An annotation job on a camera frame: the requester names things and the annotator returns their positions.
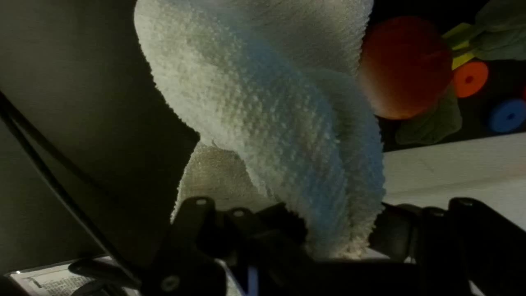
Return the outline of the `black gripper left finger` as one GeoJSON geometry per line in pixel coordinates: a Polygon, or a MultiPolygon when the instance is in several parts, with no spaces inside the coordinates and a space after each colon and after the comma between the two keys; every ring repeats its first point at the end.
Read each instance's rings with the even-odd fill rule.
{"type": "Polygon", "coordinates": [[[210,198],[186,199],[141,280],[140,295],[228,296],[237,290],[228,260],[251,234],[271,230],[296,244],[306,239],[304,222],[284,204],[220,211],[210,198]]]}

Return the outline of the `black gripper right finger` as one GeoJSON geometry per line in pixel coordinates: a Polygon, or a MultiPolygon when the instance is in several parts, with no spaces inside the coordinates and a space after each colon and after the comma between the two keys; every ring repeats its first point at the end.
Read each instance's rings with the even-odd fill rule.
{"type": "Polygon", "coordinates": [[[414,296],[526,296],[526,232],[472,198],[445,209],[386,204],[370,235],[393,262],[414,260],[414,296]]]}

